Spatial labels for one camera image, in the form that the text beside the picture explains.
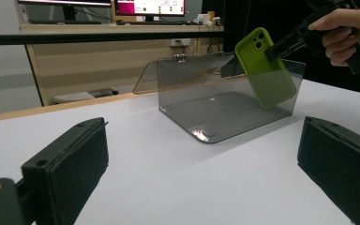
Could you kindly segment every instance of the green phone case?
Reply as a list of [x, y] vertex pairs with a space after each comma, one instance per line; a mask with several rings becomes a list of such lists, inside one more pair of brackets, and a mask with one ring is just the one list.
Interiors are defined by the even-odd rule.
[[235, 54], [264, 108], [276, 106], [296, 94], [296, 87], [282, 60], [268, 61], [265, 57], [264, 51], [273, 45], [267, 30], [258, 27], [235, 46]]

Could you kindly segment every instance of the wall socket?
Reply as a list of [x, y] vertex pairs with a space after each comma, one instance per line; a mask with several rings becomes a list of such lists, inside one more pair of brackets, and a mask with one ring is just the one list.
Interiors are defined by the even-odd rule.
[[171, 39], [171, 46], [181, 46], [179, 42], [176, 42], [178, 40], [181, 40], [184, 46], [189, 46], [191, 44], [191, 38], [178, 38], [178, 39]]

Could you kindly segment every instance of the white tabletop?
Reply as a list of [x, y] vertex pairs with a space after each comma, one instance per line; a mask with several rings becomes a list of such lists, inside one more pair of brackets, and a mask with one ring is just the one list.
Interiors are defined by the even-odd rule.
[[76, 224], [351, 224], [297, 166], [307, 115], [360, 134], [360, 93], [304, 80], [292, 116], [216, 144], [160, 112], [157, 94], [3, 120], [0, 177], [17, 182], [27, 159], [102, 116], [110, 165]]

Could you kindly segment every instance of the finger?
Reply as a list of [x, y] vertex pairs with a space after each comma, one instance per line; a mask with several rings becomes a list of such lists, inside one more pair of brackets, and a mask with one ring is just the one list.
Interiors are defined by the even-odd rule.
[[347, 60], [356, 52], [355, 47], [344, 50], [342, 52], [335, 52], [331, 55], [330, 63], [336, 67], [348, 66]]
[[353, 30], [350, 27], [339, 27], [335, 30], [331, 30], [323, 36], [322, 45], [327, 47], [333, 43], [340, 42], [341, 40], [346, 39], [352, 31]]
[[358, 42], [358, 40], [357, 40], [356, 37], [349, 36], [349, 37], [346, 37], [345, 39], [343, 39], [343, 40], [341, 40], [339, 42], [328, 45], [326, 47], [326, 51], [325, 51], [326, 57], [332, 58], [332, 54], [339, 53], [339, 52], [345, 51], [347, 49], [350, 49], [357, 42]]
[[332, 30], [340, 26], [360, 29], [360, 9], [338, 8], [308, 26], [309, 30]]

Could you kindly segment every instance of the computer monitor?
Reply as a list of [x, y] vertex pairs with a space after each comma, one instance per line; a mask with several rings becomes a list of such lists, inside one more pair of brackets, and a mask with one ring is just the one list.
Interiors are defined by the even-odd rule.
[[115, 15], [144, 16], [152, 22], [154, 17], [184, 17], [186, 0], [113, 0]]
[[75, 21], [74, 7], [110, 8], [111, 0], [17, 0], [19, 4], [41, 4], [59, 6], [63, 8], [64, 18], [67, 21]]

